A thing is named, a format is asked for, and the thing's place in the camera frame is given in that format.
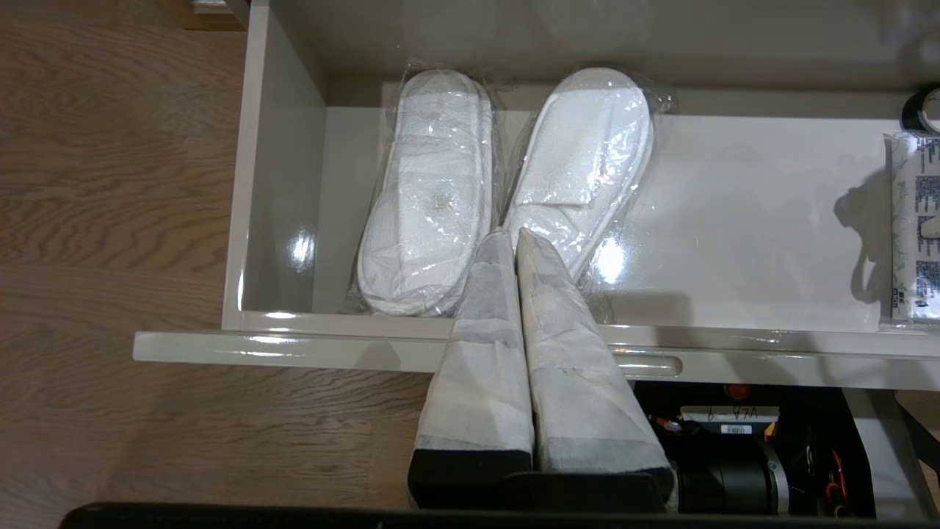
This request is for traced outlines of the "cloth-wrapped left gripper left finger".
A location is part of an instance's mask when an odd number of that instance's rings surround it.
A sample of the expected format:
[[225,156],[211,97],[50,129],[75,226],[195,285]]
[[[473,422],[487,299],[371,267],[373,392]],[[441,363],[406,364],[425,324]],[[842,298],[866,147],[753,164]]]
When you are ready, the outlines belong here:
[[503,482],[531,472],[534,419],[513,242],[477,248],[419,419],[409,492],[420,508],[497,508]]

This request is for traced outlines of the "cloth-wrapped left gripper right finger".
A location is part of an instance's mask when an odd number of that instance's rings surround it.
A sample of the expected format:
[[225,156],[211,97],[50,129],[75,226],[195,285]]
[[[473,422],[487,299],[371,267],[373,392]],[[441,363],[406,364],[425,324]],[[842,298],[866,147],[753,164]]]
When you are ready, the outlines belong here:
[[538,469],[644,473],[667,502],[677,486],[673,466],[560,252],[523,228],[516,268]]

